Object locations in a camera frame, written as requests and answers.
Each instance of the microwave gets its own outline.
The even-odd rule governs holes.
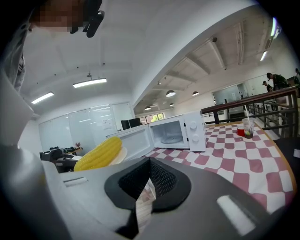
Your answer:
[[[205,151],[206,137],[201,111],[158,120],[114,134],[127,149],[125,160],[140,158],[155,148]]]

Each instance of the white ceiling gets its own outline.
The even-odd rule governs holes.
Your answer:
[[[259,62],[265,43],[270,36],[272,19],[267,13],[257,8],[246,18],[236,19],[231,26],[207,39],[190,52],[176,66],[170,69],[144,98],[136,105],[135,113],[147,112],[145,106],[157,104],[151,111],[169,108],[170,103],[180,103],[180,96],[187,87],[205,78],[229,68]],[[273,44],[266,60],[271,57]],[[166,97],[168,90],[177,94]]]
[[[133,56],[144,40],[146,29],[155,13],[172,0],[103,0],[101,10],[105,18],[93,38],[82,30],[71,35],[33,29],[26,38],[24,56],[25,81],[21,95],[27,102],[52,91],[57,99],[47,104],[31,105],[42,114],[59,105],[79,101],[113,89],[118,84],[130,91],[128,78],[132,71]],[[74,93],[73,83],[106,77],[101,86]]]

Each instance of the paper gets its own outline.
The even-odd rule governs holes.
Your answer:
[[[294,157],[300,158],[300,150],[299,149],[294,149]]]

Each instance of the checkered tablecloth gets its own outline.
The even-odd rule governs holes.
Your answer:
[[[163,158],[217,173],[260,202],[269,213],[293,198],[287,163],[265,133],[252,139],[236,134],[240,125],[206,128],[206,151],[156,148],[146,156]]]

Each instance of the corn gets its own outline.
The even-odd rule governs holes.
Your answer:
[[[122,140],[113,136],[106,139],[92,151],[85,154],[75,165],[74,171],[82,171],[108,166],[119,154]]]

